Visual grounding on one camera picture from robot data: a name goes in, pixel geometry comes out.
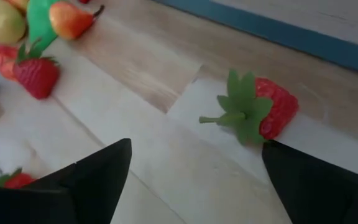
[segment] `strawberry leaves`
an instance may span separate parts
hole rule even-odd
[[[18,168],[12,174],[2,174],[0,175],[0,187],[4,187],[5,183],[11,178],[22,173],[22,168]]]
[[[34,59],[34,58],[46,58],[50,61],[52,61],[55,65],[58,65],[58,62],[55,60],[54,57],[42,57],[42,49],[39,48],[39,43],[41,39],[35,40],[31,46],[28,52],[25,50],[25,42],[20,46],[19,51],[17,52],[17,59],[16,63],[19,64],[27,59]]]
[[[265,141],[259,134],[260,122],[266,118],[273,106],[273,100],[256,97],[255,77],[248,72],[241,79],[235,70],[227,78],[227,96],[218,96],[218,103],[226,112],[219,118],[201,116],[200,123],[216,123],[234,128],[241,144],[251,141],[260,144]]]

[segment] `wooden floor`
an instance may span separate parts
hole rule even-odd
[[[73,48],[164,113],[197,78],[252,70],[293,93],[302,113],[358,139],[358,72],[152,1],[87,7],[98,4],[106,11]]]
[[[146,0],[92,0],[105,13],[45,51],[52,96],[0,74],[0,169],[36,178],[122,138],[132,161],[113,224],[289,224],[261,158],[198,116],[219,116],[229,68],[287,88],[301,111],[278,141],[358,173],[358,73]]]

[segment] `yellow fruit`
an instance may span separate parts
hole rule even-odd
[[[0,44],[13,44],[25,32],[25,20],[21,13],[8,2],[0,0]]]
[[[6,0],[11,3],[14,7],[18,8],[21,12],[25,13],[27,11],[27,4],[29,0]]]

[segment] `toy fruit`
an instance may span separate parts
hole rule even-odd
[[[78,0],[80,3],[83,3],[83,4],[87,4],[88,2],[90,2],[91,0]]]
[[[29,174],[22,172],[22,168],[18,168],[12,174],[0,175],[0,187],[8,189],[19,189],[31,182],[35,181]]]
[[[255,78],[250,72],[239,79],[237,72],[231,70],[227,95],[218,96],[224,115],[200,117],[199,122],[234,128],[241,144],[275,138],[299,108],[298,100],[284,88],[266,78]]]
[[[20,10],[20,12],[25,13],[27,11],[27,4],[29,0],[6,0],[11,3],[15,8]]]
[[[29,41],[37,44],[40,51],[45,50],[57,37],[49,21],[49,8],[59,0],[30,0],[27,5],[27,22],[29,24]]]
[[[0,0],[0,44],[13,44],[25,32],[25,20],[8,2]]]
[[[25,52],[23,44],[17,56],[13,72],[17,81],[36,99],[47,98],[60,76],[60,69],[51,57],[41,57],[42,51],[34,43]]]
[[[49,18],[59,37],[72,40],[79,37],[103,12],[104,6],[94,14],[78,9],[69,2],[56,2],[50,7]]]
[[[13,66],[17,58],[17,48],[0,45],[0,72],[3,77],[16,81]]]

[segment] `red strawberry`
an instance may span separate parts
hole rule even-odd
[[[239,79],[231,70],[227,94],[218,96],[226,113],[219,118],[200,117],[199,122],[234,128],[242,144],[248,139],[259,143],[277,137],[299,108],[298,100],[284,88],[252,73]]]
[[[17,81],[36,99],[47,98],[60,76],[60,69],[51,57],[41,57],[42,52],[34,47],[25,53],[25,44],[19,49],[19,55],[13,72]]]
[[[7,180],[4,187],[8,189],[19,189],[33,181],[34,179],[29,174],[20,173]]]
[[[256,95],[273,100],[273,107],[259,126],[259,133],[265,139],[273,139],[292,120],[299,109],[297,98],[286,89],[267,78],[256,78]]]
[[[78,0],[80,3],[83,3],[83,4],[87,4],[88,2],[90,2],[91,0]]]
[[[17,48],[0,45],[0,72],[3,77],[16,81],[13,66],[17,58]]]
[[[3,174],[2,171],[0,173],[0,187],[8,189],[19,189],[35,181],[29,174],[23,173],[22,168],[18,168],[12,174]]]

